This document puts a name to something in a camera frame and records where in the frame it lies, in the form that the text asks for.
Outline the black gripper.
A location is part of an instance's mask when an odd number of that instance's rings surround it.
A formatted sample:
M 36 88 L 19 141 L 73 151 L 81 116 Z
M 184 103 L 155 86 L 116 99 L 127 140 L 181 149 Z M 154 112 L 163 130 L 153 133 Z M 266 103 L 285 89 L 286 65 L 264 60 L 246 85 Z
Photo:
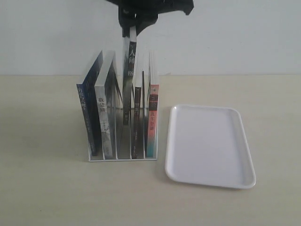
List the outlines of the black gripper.
M 130 37 L 130 27 L 136 27 L 136 36 L 157 22 L 159 14 L 181 11 L 189 15 L 194 9 L 192 0 L 110 0 L 118 6 L 122 37 Z

